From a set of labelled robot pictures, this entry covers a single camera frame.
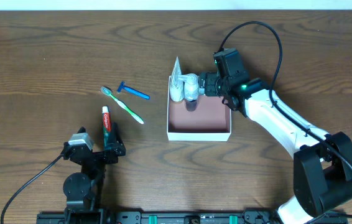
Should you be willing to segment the white box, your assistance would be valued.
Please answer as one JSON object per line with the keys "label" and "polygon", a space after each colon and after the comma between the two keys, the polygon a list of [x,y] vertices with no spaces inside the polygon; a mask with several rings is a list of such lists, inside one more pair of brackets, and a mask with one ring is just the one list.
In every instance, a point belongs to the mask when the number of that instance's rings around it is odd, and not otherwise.
{"label": "white box", "polygon": [[186,102],[167,101],[167,137],[169,141],[225,142],[231,136],[231,110],[218,97],[200,96],[194,111]]}

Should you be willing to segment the clear pump bottle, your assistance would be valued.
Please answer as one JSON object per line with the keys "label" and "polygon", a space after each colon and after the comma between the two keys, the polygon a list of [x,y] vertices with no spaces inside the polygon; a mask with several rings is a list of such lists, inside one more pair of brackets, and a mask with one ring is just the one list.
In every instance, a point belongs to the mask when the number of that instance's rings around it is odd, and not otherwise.
{"label": "clear pump bottle", "polygon": [[187,111],[195,111],[198,104],[200,88],[198,76],[194,73],[189,73],[186,75],[181,75],[178,79],[183,81],[184,100]]}

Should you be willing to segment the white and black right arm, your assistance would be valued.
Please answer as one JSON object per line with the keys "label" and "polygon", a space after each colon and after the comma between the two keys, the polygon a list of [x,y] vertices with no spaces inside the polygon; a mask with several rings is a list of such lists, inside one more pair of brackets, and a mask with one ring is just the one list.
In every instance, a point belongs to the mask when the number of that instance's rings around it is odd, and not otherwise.
{"label": "white and black right arm", "polygon": [[221,97],[228,108],[260,124],[293,158],[294,196],[277,209],[281,222],[340,217],[332,209],[352,199],[351,139],[310,124],[268,84],[250,79],[236,49],[223,49],[213,58],[217,71],[200,74],[200,92]]}

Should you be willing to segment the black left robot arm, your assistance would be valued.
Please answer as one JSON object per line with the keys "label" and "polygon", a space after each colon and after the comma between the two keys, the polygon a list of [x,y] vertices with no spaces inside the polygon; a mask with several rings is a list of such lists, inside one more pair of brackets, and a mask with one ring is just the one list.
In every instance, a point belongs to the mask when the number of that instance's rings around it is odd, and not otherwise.
{"label": "black left robot arm", "polygon": [[81,166],[81,171],[69,175],[63,183],[67,198],[65,223],[106,223],[108,212],[100,207],[106,166],[118,162],[126,154],[118,124],[104,135],[104,149],[93,151],[93,140],[84,127],[64,143],[62,156]]}

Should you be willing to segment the red and green toothpaste tube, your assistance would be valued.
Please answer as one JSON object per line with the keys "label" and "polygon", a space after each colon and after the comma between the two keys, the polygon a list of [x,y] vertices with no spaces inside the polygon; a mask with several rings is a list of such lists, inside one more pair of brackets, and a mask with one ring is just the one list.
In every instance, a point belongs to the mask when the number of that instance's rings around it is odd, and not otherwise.
{"label": "red and green toothpaste tube", "polygon": [[104,136],[104,148],[107,147],[109,134],[111,132],[111,115],[108,106],[102,107],[102,121],[103,121],[103,136]]}

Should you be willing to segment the green and white toothbrush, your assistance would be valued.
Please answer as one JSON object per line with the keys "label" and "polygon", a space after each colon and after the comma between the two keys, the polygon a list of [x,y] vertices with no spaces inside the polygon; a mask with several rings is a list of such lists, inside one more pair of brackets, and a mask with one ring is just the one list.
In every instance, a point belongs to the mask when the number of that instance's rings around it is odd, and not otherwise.
{"label": "green and white toothbrush", "polygon": [[106,86],[102,86],[100,90],[104,95],[112,98],[119,105],[119,107],[121,107],[123,110],[125,110],[127,113],[129,113],[138,123],[144,124],[144,120],[139,115],[137,115],[135,112],[133,112],[128,106],[126,106],[125,103],[123,103],[121,100],[117,99],[113,95],[113,92],[110,88],[108,88]]}

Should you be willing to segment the blue disposable razor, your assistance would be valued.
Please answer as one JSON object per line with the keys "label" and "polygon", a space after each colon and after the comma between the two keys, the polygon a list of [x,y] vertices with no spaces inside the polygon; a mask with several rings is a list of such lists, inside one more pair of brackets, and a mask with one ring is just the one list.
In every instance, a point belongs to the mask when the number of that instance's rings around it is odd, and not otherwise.
{"label": "blue disposable razor", "polygon": [[133,95],[136,95],[136,96],[138,96],[138,97],[140,97],[140,98],[143,98],[143,99],[145,99],[145,100],[149,100],[149,99],[150,99],[150,96],[149,96],[149,95],[147,95],[147,94],[145,94],[145,93],[143,93],[143,92],[140,92],[140,91],[138,91],[138,90],[135,90],[135,89],[133,89],[133,88],[131,88],[131,87],[129,87],[129,86],[126,86],[126,84],[125,84],[124,81],[122,81],[122,82],[119,84],[118,89],[117,89],[117,92],[120,93],[120,92],[122,92],[123,90],[126,91],[126,92],[128,92],[128,93],[131,93],[131,94],[133,94]]}

